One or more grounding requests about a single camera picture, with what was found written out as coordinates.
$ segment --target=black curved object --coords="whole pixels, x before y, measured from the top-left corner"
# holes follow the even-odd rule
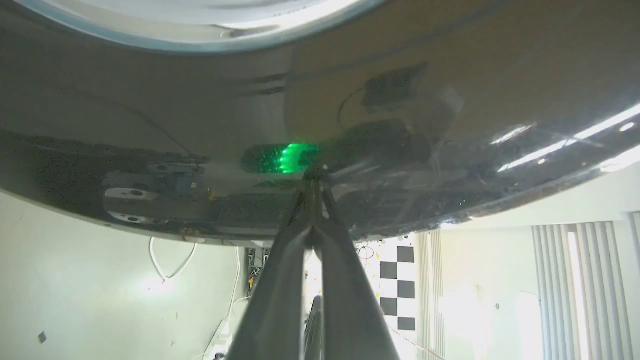
[[[637,149],[639,14],[629,1],[393,1],[280,47],[194,55],[2,2],[0,186],[211,243],[272,239],[309,166],[331,175],[354,240],[497,213]]]

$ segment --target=striped curtain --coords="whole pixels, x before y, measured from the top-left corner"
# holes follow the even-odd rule
[[[444,318],[440,312],[440,299],[444,296],[440,230],[417,234],[414,249],[418,272],[416,284],[418,345],[446,357]],[[423,351],[418,352],[417,359],[437,360],[435,356]]]
[[[545,359],[633,359],[613,223],[532,230]]]

